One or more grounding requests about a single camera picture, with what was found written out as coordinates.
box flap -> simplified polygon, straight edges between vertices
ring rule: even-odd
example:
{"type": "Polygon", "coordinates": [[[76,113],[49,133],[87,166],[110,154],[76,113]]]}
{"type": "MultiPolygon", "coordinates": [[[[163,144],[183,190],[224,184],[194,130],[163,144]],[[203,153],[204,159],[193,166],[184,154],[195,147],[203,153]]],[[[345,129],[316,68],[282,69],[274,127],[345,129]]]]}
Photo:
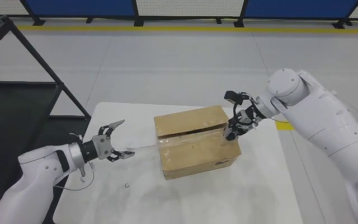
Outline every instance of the box flap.
{"type": "Polygon", "coordinates": [[[210,130],[158,141],[163,171],[178,170],[237,157],[241,154],[237,141],[223,144],[223,129],[210,130]]]}
{"type": "Polygon", "coordinates": [[[154,118],[157,137],[185,133],[225,124],[228,116],[221,106],[211,106],[154,118]]]}

white robotic arm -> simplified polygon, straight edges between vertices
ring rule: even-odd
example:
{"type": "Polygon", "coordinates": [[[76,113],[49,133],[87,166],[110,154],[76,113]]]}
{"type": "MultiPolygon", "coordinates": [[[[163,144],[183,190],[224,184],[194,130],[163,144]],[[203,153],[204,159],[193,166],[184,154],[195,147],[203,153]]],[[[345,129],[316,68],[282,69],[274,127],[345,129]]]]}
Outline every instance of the white robotic arm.
{"type": "Polygon", "coordinates": [[[257,98],[228,91],[225,99],[246,110],[235,112],[224,130],[228,141],[243,135],[262,119],[282,113],[295,130],[322,149],[345,179],[348,198],[358,222],[358,123],[350,111],[308,72],[282,69],[273,74],[257,98]]]}
{"type": "Polygon", "coordinates": [[[53,186],[77,169],[85,176],[86,162],[99,158],[114,162],[134,155],[134,152],[115,151],[111,145],[112,131],[124,120],[103,126],[97,136],[85,143],[46,146],[18,157],[22,177],[0,200],[1,224],[40,224],[53,199],[53,186]],[[69,169],[63,171],[57,152],[65,154],[69,169]]]}

wire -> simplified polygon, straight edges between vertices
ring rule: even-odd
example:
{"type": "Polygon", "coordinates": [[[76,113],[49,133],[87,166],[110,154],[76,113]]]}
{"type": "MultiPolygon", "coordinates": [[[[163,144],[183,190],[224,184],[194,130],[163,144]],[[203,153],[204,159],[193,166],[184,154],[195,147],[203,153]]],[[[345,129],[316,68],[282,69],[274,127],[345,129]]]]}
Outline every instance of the wire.
{"type": "Polygon", "coordinates": [[[285,124],[289,124],[290,122],[283,122],[282,120],[275,120],[274,118],[270,118],[271,120],[274,120],[276,122],[280,122],[280,123],[285,123],[285,124]]]}
{"type": "Polygon", "coordinates": [[[93,168],[92,168],[91,163],[89,163],[89,166],[91,167],[93,177],[92,177],[92,180],[91,180],[90,184],[88,184],[88,185],[85,186],[84,188],[80,188],[80,189],[69,189],[69,188],[65,188],[65,187],[63,187],[63,186],[57,186],[57,185],[55,185],[54,187],[55,187],[55,188],[62,188],[62,189],[65,189],[65,190],[70,190],[70,191],[72,191],[72,192],[78,192],[78,191],[80,191],[80,190],[84,190],[84,189],[88,188],[88,187],[93,183],[93,181],[95,180],[95,172],[93,171],[93,168]]]}

cardboard box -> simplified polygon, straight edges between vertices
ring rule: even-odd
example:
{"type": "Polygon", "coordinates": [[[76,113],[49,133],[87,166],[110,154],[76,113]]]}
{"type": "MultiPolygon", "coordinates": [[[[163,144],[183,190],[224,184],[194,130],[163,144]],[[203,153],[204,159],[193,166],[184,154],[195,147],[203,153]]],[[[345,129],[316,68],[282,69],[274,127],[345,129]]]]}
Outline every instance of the cardboard box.
{"type": "Polygon", "coordinates": [[[221,106],[155,117],[166,180],[230,166],[241,151],[237,141],[223,144],[227,121],[221,106]]]}

white wall panel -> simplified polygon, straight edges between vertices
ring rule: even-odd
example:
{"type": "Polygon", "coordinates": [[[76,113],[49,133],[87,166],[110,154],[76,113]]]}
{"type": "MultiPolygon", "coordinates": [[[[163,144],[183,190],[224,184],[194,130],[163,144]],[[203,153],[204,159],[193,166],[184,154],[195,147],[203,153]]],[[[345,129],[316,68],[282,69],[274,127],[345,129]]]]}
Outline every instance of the white wall panel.
{"type": "Polygon", "coordinates": [[[239,16],[244,0],[137,0],[140,16],[239,16]]]}
{"type": "Polygon", "coordinates": [[[0,0],[0,15],[28,15],[19,0],[0,0]]]}
{"type": "Polygon", "coordinates": [[[358,7],[353,11],[349,18],[358,18],[358,7]]]}

